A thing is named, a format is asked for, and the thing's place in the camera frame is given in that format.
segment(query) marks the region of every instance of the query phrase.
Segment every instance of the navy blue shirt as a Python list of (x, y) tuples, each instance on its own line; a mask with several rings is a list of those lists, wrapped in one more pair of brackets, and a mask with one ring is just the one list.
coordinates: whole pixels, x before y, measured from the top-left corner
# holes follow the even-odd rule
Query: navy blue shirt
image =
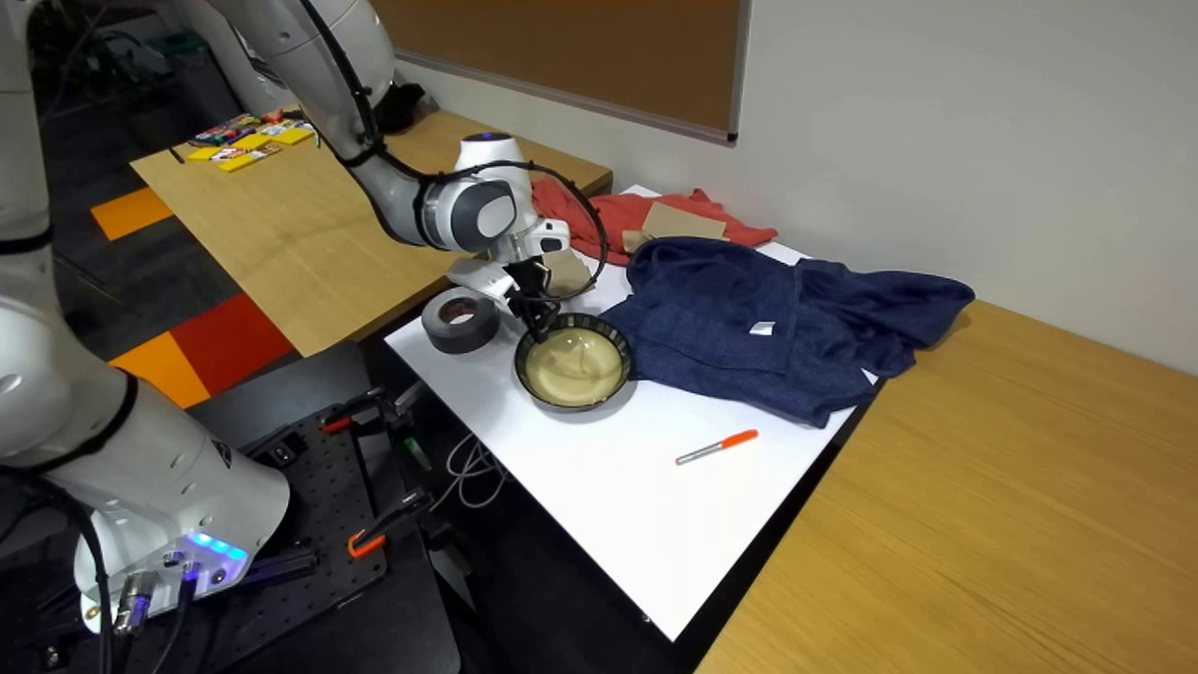
[(632, 376), (748, 401), (822, 426), (867, 401), (864, 370), (892, 380), (934, 346), (972, 294), (927, 274), (782, 266), (717, 240), (656, 240), (627, 264), (632, 297), (605, 310)]

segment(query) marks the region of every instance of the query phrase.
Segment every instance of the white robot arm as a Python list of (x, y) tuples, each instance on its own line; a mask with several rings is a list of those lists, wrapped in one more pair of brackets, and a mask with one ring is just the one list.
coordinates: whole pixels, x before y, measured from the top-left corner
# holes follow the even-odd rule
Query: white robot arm
[[(159, 614), (178, 600), (178, 560), (194, 573), (199, 600), (234, 588), (293, 496), (280, 472), (220, 453), (190, 415), (105, 367), (62, 327), (21, 42), (29, 8), (32, 0), (0, 5), (0, 472), (42, 477), (82, 503), (109, 585), (148, 585), (148, 614)], [(393, 83), (393, 48), (366, 0), (214, 0), (214, 8), (295, 93), (393, 240), (490, 251), (511, 229), (535, 225), (526, 173), (479, 170), (520, 160), (504, 136), (462, 141), (459, 170), (475, 173), (449, 181), (420, 175), (385, 155), (371, 98)], [(214, 53), (238, 48), (210, 10), (190, 8), (190, 20), (204, 23), (203, 38), (215, 34)], [(76, 585), (82, 619), (98, 628), (98, 568), (82, 550)]]
[[(511, 229), (535, 225), (525, 170), (435, 181), (385, 155), (371, 106), (393, 87), (393, 44), (366, 0), (214, 0), (214, 8), (295, 93), (393, 240), (492, 251)], [(467, 160), (459, 170), (472, 170), (492, 156), (520, 160), (520, 150), (504, 136), (475, 136), (459, 156)]]

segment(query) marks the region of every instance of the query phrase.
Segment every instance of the wooden surface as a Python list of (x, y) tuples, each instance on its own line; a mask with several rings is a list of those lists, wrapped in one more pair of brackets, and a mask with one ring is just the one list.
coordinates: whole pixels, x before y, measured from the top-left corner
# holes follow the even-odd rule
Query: wooden surface
[(726, 140), (748, 0), (375, 0), (403, 57)]
[(701, 669), (1198, 669), (1198, 380), (970, 307)]
[[(430, 113), (393, 155), (421, 173), (449, 173), (456, 141), (479, 124)], [(580, 156), (525, 141), (531, 160), (563, 173), (582, 191), (605, 191), (611, 173)], [(388, 240), (366, 195), (318, 148), (295, 148), (243, 173), (178, 164), (170, 155), (133, 160), (133, 173), (223, 266), (223, 274), (270, 314), (270, 321), (314, 357), (379, 321), (411, 314), (449, 269), (445, 251)]]

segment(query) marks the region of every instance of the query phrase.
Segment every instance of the pen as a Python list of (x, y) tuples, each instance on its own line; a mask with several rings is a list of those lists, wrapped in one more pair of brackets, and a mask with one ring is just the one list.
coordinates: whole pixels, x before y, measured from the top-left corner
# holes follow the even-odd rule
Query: pen
[(734, 445), (744, 445), (756, 439), (756, 426), (739, 431), (739, 434), (726, 434), (722, 443), (712, 443), (712, 445), (701, 445), (701, 451), (687, 451), (687, 453), (676, 453), (675, 463), (693, 463), (701, 457), (712, 457), (712, 453), (722, 453), (722, 451), (734, 451)]

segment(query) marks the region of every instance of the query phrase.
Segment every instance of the bulletin board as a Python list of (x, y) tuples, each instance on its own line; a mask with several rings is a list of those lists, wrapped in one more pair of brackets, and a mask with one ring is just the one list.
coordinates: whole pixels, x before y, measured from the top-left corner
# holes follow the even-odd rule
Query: bulletin board
[(375, 0), (399, 57), (734, 141), (748, 0)]

